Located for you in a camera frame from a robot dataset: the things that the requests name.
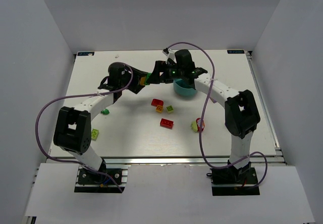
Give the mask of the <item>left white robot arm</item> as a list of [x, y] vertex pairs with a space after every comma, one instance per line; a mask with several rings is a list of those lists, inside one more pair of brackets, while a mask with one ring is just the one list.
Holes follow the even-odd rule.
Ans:
[[73, 155], [82, 165], [104, 172], [105, 162], [91, 147], [91, 122], [106, 107], [113, 105], [125, 89], [137, 94], [145, 87], [150, 73], [121, 62], [112, 63], [93, 96], [75, 105], [60, 109], [53, 143]]

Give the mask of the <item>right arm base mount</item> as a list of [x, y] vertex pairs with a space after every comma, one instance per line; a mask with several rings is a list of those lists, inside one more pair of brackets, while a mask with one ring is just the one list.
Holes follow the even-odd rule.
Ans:
[[229, 169], [211, 169], [206, 177], [211, 181], [213, 196], [259, 196], [259, 187], [255, 168], [235, 178]]

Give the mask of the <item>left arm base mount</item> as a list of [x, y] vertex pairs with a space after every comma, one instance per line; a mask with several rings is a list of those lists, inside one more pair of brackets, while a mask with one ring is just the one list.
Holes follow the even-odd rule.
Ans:
[[[106, 173], [112, 177], [123, 191], [126, 186], [128, 170], [125, 168], [108, 167]], [[93, 173], [79, 167], [74, 187], [75, 193], [117, 193], [121, 194], [117, 186], [109, 177]]]

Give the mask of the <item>dark green small lego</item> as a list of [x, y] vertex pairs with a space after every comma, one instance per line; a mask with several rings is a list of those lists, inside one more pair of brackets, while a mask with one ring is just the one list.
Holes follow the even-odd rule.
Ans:
[[110, 113], [110, 111], [108, 109], [104, 109], [100, 113], [103, 115], [108, 115]]

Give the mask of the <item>small orange lego brick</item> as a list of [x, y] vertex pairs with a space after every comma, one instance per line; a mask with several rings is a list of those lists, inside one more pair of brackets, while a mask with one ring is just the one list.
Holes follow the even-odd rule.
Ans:
[[156, 112], [158, 112], [158, 113], [162, 113], [162, 112], [163, 112], [163, 110], [164, 110], [164, 106], [163, 106], [163, 105], [157, 105], [155, 110], [156, 110]]

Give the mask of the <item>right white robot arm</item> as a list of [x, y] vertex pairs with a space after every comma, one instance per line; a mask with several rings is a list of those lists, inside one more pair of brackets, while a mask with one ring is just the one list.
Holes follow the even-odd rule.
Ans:
[[243, 171], [250, 166], [250, 143], [260, 115], [251, 91], [238, 91], [210, 75], [207, 70], [195, 66], [187, 49], [163, 50], [166, 61], [157, 61], [146, 82], [170, 83], [182, 79], [190, 87], [205, 93], [208, 99], [219, 103], [225, 110], [225, 126], [231, 133], [229, 167]]

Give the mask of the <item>green lego plate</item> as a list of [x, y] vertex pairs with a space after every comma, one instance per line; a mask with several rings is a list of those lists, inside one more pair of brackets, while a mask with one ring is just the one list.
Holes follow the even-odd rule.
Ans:
[[144, 85], [150, 85], [150, 84], [151, 84], [151, 79], [150, 79], [150, 77], [151, 77], [151, 73], [148, 73], [148, 74], [146, 75]]

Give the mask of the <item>yellow rounded lego brick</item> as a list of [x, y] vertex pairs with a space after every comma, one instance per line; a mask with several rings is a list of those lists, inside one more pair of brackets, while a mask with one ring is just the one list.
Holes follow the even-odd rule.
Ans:
[[146, 85], [146, 76], [140, 78], [139, 85], [141, 85], [141, 86]]

